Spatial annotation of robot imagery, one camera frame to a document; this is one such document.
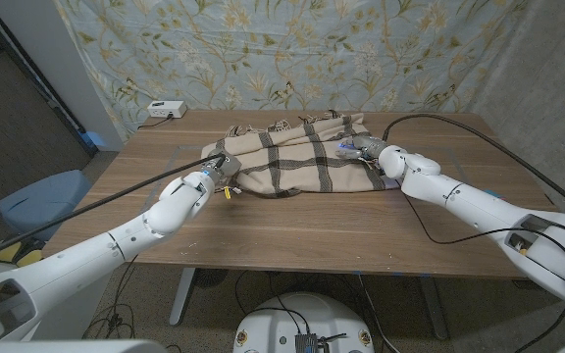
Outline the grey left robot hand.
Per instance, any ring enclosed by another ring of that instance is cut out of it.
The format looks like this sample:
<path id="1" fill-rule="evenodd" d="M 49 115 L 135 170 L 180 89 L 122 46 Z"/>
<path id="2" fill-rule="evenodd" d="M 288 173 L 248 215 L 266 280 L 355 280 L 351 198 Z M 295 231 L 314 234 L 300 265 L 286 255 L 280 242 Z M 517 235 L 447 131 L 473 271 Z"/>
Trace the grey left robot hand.
<path id="1" fill-rule="evenodd" d="M 241 168 L 241 163 L 233 155 L 223 155 L 207 161 L 200 172 L 208 176 L 216 185 L 224 184 Z"/>

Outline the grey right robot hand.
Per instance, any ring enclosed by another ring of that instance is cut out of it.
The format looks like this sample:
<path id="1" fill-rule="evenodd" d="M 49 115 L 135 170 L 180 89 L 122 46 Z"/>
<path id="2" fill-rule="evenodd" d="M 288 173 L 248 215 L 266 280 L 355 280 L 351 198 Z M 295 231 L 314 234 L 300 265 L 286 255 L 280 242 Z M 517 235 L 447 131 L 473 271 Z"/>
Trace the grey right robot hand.
<path id="1" fill-rule="evenodd" d="M 374 161 L 386 148 L 385 141 L 373 136 L 358 134 L 341 142 L 335 154 L 340 159 Z"/>

